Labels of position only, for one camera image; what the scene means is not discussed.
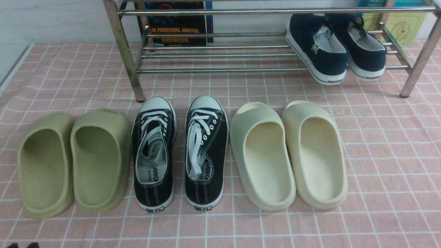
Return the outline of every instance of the shoe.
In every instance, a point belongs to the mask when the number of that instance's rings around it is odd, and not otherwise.
[[[348,195],[340,133],[326,110],[293,101],[282,114],[297,192],[313,207],[330,209]]]
[[[147,213],[162,212],[173,200],[172,148],[176,114],[170,103],[153,97],[144,103],[132,130],[134,188]]]
[[[351,14],[326,15],[335,34],[350,53],[349,67],[362,80],[376,80],[386,67],[386,48],[363,28],[363,17]]]
[[[74,122],[55,113],[31,124],[18,149],[17,173],[25,214],[52,217],[74,199],[72,152],[69,138]]]
[[[71,134],[76,206],[89,213],[116,207],[130,166],[130,124],[118,111],[96,109],[78,118]]]
[[[335,36],[329,18],[293,14],[286,25],[286,40],[317,82],[334,85],[343,80],[349,52]]]
[[[230,134],[248,199],[266,211],[291,205],[295,181],[279,115],[263,103],[247,103],[232,118]]]
[[[200,96],[185,120],[185,193],[195,210],[208,211],[219,203],[224,189],[227,117],[216,99]]]

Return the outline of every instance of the white shoelace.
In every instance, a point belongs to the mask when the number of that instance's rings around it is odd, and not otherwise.
[[[164,120],[159,116],[159,115],[164,115],[165,118]],[[150,113],[145,113],[142,115],[141,117],[141,140],[144,140],[144,136],[146,135],[144,130],[147,128],[147,124],[152,122],[153,120],[159,121],[164,125],[164,128],[167,128],[167,118],[168,115],[166,112],[164,111],[155,111],[155,112],[150,112]],[[151,130],[147,136],[146,136],[146,140],[148,140],[153,134],[155,134],[156,132],[160,131],[160,127],[154,128],[153,130]]]
[[[204,140],[208,139],[207,135],[211,135],[211,131],[214,129],[214,126],[208,125],[205,120],[213,116],[213,124],[216,124],[217,119],[219,119],[217,114],[212,111],[196,109],[195,112],[204,115],[195,115],[190,119],[191,126],[188,132],[188,155],[191,163],[190,177],[202,174],[201,166],[205,161],[205,156],[199,153],[199,149],[204,144]],[[204,136],[202,136],[201,127],[206,132]]]
[[[167,118],[168,115],[166,112],[164,111],[155,111],[155,112],[150,112],[150,113],[145,113],[142,115],[141,117],[141,144],[140,147],[144,147],[146,145],[146,143],[148,143],[149,139],[154,136],[154,135],[158,135],[157,133],[161,132],[161,126],[158,126],[156,128],[153,128],[148,134],[146,134],[146,129],[147,129],[147,125],[152,122],[152,121],[159,121],[163,124],[164,129],[167,128]],[[138,154],[137,154],[137,158],[139,158],[141,156],[142,153],[142,148],[140,148],[138,150]],[[162,160],[162,152],[160,150],[157,150],[157,154],[151,154],[151,156],[153,157],[153,160],[151,160],[148,164],[152,164],[155,165],[156,163],[159,163],[160,160]]]

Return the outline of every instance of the green slide sandal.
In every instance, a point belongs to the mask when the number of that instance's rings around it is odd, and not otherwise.
[[[127,187],[131,130],[112,109],[80,117],[71,135],[75,201],[79,209],[100,213],[114,208]]]
[[[56,113],[31,124],[18,150],[17,174],[25,214],[52,217],[74,199],[69,137],[73,120]]]

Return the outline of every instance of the white wall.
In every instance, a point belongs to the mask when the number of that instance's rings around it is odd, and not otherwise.
[[[213,8],[353,7],[358,0],[265,0],[214,2]],[[14,0],[0,7],[0,43],[112,42],[113,34],[101,0]],[[285,29],[288,15],[214,16],[215,32],[266,32]],[[434,22],[426,18],[418,38]],[[124,17],[130,41],[138,41],[136,17]]]

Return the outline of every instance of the black canvas sneaker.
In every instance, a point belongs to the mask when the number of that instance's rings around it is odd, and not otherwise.
[[[208,211],[224,190],[227,117],[216,99],[200,96],[190,105],[185,127],[185,193],[194,209]]]
[[[172,148],[176,114],[170,103],[153,97],[144,103],[132,131],[136,199],[148,213],[164,210],[173,199]]]

